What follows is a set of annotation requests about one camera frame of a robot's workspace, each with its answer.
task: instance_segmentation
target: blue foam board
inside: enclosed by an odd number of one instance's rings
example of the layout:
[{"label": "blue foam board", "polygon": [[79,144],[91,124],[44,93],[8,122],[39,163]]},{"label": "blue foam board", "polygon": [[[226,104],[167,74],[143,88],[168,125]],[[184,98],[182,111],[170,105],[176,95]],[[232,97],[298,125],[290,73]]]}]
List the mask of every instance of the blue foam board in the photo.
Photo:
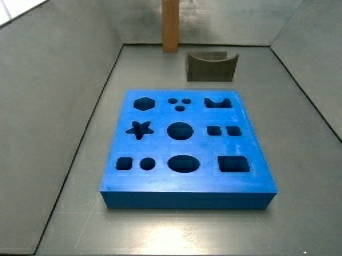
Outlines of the blue foam board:
[{"label": "blue foam board", "polygon": [[235,91],[127,91],[100,185],[108,208],[266,209],[276,191]]}]

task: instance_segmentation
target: circular hole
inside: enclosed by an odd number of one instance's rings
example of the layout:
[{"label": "circular hole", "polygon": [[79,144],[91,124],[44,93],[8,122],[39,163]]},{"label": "circular hole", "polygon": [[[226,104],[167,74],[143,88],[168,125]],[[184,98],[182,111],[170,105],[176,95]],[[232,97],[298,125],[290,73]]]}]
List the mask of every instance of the circular hole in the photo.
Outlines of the circular hole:
[{"label": "circular hole", "polygon": [[191,99],[183,99],[182,102],[183,102],[184,104],[190,104],[190,103],[191,103]]},{"label": "circular hole", "polygon": [[187,140],[194,134],[194,129],[188,124],[176,122],[168,126],[167,133],[175,140]]},{"label": "circular hole", "polygon": [[168,103],[175,104],[178,103],[178,100],[175,98],[168,99]]},{"label": "circular hole", "polygon": [[143,170],[149,171],[155,168],[155,160],[149,157],[140,161],[140,167]]},{"label": "circular hole", "polygon": [[170,158],[167,165],[175,172],[188,173],[199,168],[199,161],[195,157],[187,155],[178,155]]},{"label": "circular hole", "polygon": [[179,111],[179,112],[183,112],[186,110],[186,108],[183,106],[176,106],[175,110]]}]

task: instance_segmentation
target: dark gray block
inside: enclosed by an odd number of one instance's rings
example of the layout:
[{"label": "dark gray block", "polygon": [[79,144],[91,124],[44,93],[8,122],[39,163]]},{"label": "dark gray block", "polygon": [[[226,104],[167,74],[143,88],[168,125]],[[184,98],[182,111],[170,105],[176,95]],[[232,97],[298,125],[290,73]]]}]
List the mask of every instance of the dark gray block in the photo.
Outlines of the dark gray block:
[{"label": "dark gray block", "polygon": [[239,55],[227,57],[227,52],[188,52],[188,82],[231,82]]}]

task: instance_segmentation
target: wooden post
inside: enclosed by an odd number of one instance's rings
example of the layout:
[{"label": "wooden post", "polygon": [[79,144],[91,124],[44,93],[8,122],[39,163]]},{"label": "wooden post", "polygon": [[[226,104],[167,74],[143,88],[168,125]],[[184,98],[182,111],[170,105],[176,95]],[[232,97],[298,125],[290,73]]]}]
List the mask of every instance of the wooden post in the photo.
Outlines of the wooden post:
[{"label": "wooden post", "polygon": [[179,42],[179,0],[163,0],[163,51],[176,52]]}]

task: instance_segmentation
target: square hole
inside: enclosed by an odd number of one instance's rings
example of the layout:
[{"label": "square hole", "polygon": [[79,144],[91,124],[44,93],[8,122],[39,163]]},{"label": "square hole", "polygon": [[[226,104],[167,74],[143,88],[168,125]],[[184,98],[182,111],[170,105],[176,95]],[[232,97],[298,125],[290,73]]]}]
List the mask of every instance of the square hole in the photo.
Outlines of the square hole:
[{"label": "square hole", "polygon": [[242,135],[240,127],[227,126],[227,133],[228,133],[230,136],[240,136]]},{"label": "square hole", "polygon": [[220,136],[222,131],[219,126],[207,126],[207,133],[210,136]]},{"label": "square hole", "polygon": [[133,159],[131,157],[120,157],[116,161],[117,170],[131,170]]},{"label": "square hole", "polygon": [[250,165],[244,156],[219,156],[218,162],[222,172],[250,172]]}]

